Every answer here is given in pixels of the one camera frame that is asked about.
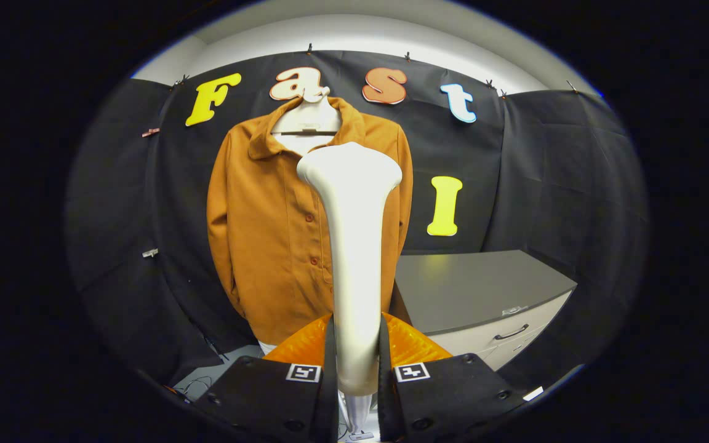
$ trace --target gray countertop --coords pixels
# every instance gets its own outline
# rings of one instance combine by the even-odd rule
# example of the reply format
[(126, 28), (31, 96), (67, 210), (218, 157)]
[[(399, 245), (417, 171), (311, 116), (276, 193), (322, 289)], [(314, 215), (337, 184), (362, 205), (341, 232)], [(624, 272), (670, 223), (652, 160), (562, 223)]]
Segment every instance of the gray countertop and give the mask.
[(493, 322), (506, 309), (532, 309), (576, 288), (521, 250), (402, 255), (396, 283), (413, 326), (427, 335)]

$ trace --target orange jacket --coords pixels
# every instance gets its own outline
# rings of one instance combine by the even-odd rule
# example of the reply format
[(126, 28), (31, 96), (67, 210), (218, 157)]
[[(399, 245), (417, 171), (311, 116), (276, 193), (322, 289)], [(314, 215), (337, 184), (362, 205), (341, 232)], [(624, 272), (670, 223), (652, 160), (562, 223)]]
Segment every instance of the orange jacket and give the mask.
[[(333, 309), (324, 207), (297, 176), (299, 154), (270, 134), (301, 100), (234, 126), (209, 180), (207, 232), (217, 274), (231, 304), (268, 345), (278, 345)], [(342, 124), (324, 146), (354, 141), (388, 155), (403, 172), (388, 195), (382, 224), (382, 311), (387, 312), (412, 204), (409, 144), (399, 124), (360, 113), (342, 98), (329, 97), (329, 103), (341, 113)]]

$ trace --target white ceiling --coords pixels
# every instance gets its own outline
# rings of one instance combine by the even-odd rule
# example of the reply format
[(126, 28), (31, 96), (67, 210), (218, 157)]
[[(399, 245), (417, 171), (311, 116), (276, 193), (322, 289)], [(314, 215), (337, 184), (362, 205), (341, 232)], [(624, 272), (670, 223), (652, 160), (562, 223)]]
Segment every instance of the white ceiling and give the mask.
[(582, 76), (539, 43), (479, 11), (443, 0), (266, 0), (216, 20), (194, 35), (209, 44), (269, 23), (324, 14), (388, 17), (435, 28), (501, 56), (550, 89), (567, 89), (560, 79), (568, 79), (577, 90), (597, 94)]

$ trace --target yellow letter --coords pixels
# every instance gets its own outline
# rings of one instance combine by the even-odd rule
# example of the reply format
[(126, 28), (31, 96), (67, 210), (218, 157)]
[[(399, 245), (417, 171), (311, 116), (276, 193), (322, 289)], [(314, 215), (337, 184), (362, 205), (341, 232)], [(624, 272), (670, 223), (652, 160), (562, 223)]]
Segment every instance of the yellow letter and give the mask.
[(436, 188), (434, 220), (428, 225), (428, 235), (453, 236), (459, 228), (453, 224), (455, 218), (455, 197), (462, 188), (461, 180), (453, 177), (434, 177), (431, 185)]
[(226, 85), (236, 86), (240, 81), (242, 81), (242, 76), (236, 73), (200, 84), (196, 88), (199, 95), (196, 96), (193, 112), (188, 117), (188, 120), (185, 121), (185, 126), (193, 126), (193, 124), (208, 121), (212, 118), (215, 115), (215, 111), (209, 109), (209, 104), (215, 103), (215, 106), (220, 106), (226, 99), (226, 93), (228, 92), (228, 86)]

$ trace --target jacket collar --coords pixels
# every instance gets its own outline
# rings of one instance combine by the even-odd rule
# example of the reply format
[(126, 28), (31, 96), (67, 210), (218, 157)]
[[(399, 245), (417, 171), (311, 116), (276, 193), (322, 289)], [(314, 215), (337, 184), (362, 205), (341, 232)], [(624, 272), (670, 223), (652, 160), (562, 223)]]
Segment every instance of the jacket collar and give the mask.
[[(302, 97), (293, 98), (288, 103), (281, 105), (278, 109), (270, 113), (268, 117), (259, 124), (254, 134), (251, 135), (250, 145), (248, 146), (248, 155), (250, 155), (251, 159), (266, 159), (281, 151), (287, 151), (284, 145), (279, 143), (270, 132), (284, 113), (298, 107), (302, 101)], [(327, 101), (330, 103), (330, 106), (337, 109), (338, 112), (341, 112), (341, 128), (338, 130), (337, 134), (335, 134), (335, 137), (332, 138), (332, 141), (325, 146), (335, 146), (348, 142), (355, 142), (362, 145), (366, 131), (365, 123), (363, 123), (363, 115), (343, 98), (327, 96)]]

